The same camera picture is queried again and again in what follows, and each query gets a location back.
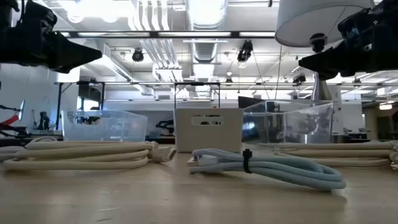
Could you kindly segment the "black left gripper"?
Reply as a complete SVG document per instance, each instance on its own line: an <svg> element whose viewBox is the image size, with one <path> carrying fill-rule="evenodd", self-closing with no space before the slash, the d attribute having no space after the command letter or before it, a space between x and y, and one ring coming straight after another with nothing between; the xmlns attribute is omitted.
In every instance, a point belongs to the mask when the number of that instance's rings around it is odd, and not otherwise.
<svg viewBox="0 0 398 224"><path fill-rule="evenodd" d="M58 31L18 27L1 30L1 63L26 67L43 65L55 68L56 72L69 73L102 55L99 50L69 41Z"/></svg>

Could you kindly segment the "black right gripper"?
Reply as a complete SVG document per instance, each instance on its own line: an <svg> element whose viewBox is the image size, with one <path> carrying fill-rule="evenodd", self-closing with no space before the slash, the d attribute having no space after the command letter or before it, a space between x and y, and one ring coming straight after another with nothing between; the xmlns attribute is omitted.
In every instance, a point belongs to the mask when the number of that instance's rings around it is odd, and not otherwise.
<svg viewBox="0 0 398 224"><path fill-rule="evenodd" d="M312 41L313 55L298 64L319 74L320 80L338 74L350 77L357 72L397 68L397 24L391 21L348 21L347 41L324 50L325 41Z"/></svg>

